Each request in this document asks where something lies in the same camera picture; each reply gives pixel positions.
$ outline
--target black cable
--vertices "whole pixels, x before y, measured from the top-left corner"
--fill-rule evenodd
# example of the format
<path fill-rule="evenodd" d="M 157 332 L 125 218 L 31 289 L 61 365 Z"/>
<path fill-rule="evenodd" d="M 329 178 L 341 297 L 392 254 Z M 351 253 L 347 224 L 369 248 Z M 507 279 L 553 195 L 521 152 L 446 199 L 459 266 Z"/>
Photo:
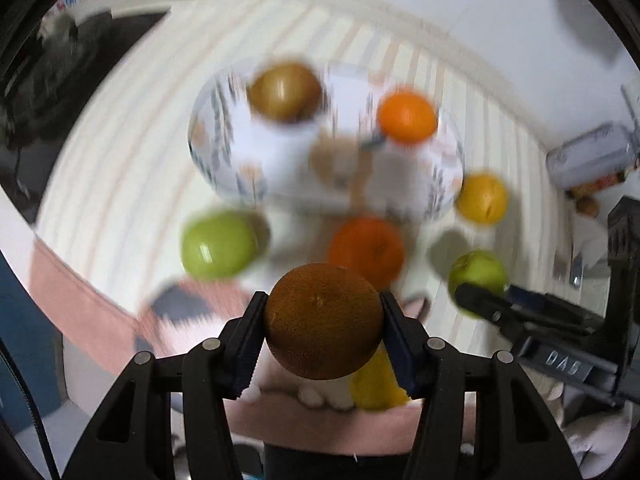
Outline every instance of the black cable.
<path fill-rule="evenodd" d="M 31 420 L 33 420 L 33 425 L 36 428 L 36 435 L 38 436 L 38 442 L 40 443 L 40 447 L 42 448 L 42 454 L 44 455 L 44 460 L 47 463 L 47 469 L 49 469 L 49 474 L 51 475 L 51 480 L 60 480 L 60 473 L 58 472 L 58 467 L 56 466 L 56 460 L 53 457 L 53 452 L 51 451 L 51 446 L 49 444 L 49 439 L 47 439 L 47 433 L 44 429 L 44 424 L 42 423 L 42 418 L 40 417 L 40 413 L 38 412 L 38 407 L 36 406 L 35 400 L 33 400 L 33 396 L 29 391 L 27 383 L 24 381 L 24 377 L 18 370 L 17 365 L 15 364 L 14 359 L 9 354 L 8 348 L 4 345 L 2 338 L 0 337 L 0 358 L 4 361 L 7 368 L 9 368 L 9 372 L 14 378 L 15 383 L 20 388 L 20 392 L 24 397 L 24 400 L 27 403 L 27 408 L 29 409 Z"/>

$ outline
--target metal bolt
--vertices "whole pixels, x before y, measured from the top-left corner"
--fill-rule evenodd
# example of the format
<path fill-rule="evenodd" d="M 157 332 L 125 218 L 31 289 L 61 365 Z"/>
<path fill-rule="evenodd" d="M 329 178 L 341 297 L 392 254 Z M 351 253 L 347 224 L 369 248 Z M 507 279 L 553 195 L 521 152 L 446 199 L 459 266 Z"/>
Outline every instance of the metal bolt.
<path fill-rule="evenodd" d="M 147 364 L 149 361 L 151 361 L 151 354 L 149 352 L 138 352 L 133 358 L 133 361 L 137 365 Z"/>
<path fill-rule="evenodd" d="M 218 348 L 220 348 L 220 339 L 218 339 L 217 337 L 210 337 L 209 339 L 205 339 L 202 342 L 202 347 L 205 350 L 217 350 Z"/>
<path fill-rule="evenodd" d="M 509 363 L 513 363 L 513 355 L 511 354 L 511 352 L 507 352 L 506 350 L 500 350 L 497 353 L 496 357 L 498 358 L 498 361 L 506 365 L 508 365 Z"/>
<path fill-rule="evenodd" d="M 427 340 L 427 346 L 431 348 L 431 350 L 442 350 L 446 345 L 439 337 L 430 337 Z"/>

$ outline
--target apple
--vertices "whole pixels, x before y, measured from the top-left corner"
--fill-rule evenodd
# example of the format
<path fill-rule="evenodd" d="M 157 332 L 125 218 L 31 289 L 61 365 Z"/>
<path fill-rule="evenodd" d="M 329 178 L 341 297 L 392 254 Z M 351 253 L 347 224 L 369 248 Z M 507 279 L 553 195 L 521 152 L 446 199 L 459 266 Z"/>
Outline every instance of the apple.
<path fill-rule="evenodd" d="M 454 303 L 455 291 L 463 283 L 483 286 L 496 296 L 503 296 L 504 287 L 509 285 L 510 280 L 504 265 L 495 254 L 491 251 L 476 249 L 460 256 L 451 267 L 449 295 Z M 468 310 L 465 312 L 477 317 Z"/>
<path fill-rule="evenodd" d="M 190 224 L 182 234 L 182 265 L 197 280 L 228 278 L 258 253 L 251 224 L 241 213 L 225 211 Z"/>

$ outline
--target oval plate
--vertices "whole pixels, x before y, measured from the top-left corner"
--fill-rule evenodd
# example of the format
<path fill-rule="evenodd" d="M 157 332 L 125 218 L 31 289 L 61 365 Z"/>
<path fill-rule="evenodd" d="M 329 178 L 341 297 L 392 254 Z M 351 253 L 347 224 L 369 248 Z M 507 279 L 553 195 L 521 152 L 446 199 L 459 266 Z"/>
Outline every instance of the oval plate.
<path fill-rule="evenodd" d="M 315 65 L 322 109 L 311 121 L 282 125 L 251 109 L 246 86 L 266 63 L 217 73 L 191 114 L 189 148 L 202 174 L 243 205 L 285 203 L 330 214 L 369 211 L 420 221 L 439 216 L 460 192 L 463 153 L 450 115 L 416 147 L 376 130 L 380 98 L 396 80 L 346 64 Z"/>

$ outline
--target floral pattern plate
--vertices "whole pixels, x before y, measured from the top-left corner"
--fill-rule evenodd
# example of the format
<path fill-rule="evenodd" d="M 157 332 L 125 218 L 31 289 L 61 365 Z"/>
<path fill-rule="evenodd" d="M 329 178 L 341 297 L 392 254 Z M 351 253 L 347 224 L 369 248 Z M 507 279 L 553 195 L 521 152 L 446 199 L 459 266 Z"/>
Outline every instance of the floral pattern plate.
<path fill-rule="evenodd" d="M 382 96 L 399 82 L 345 64 L 315 65 L 324 88 L 313 120 L 282 125 L 250 107 L 246 86 L 265 63 L 220 71 L 191 114 L 191 157 L 216 191 L 254 206 L 278 201 L 330 214 L 369 211 L 421 221 L 439 216 L 460 192 L 463 153 L 455 124 L 438 112 L 438 131 L 415 147 L 376 128 Z"/>

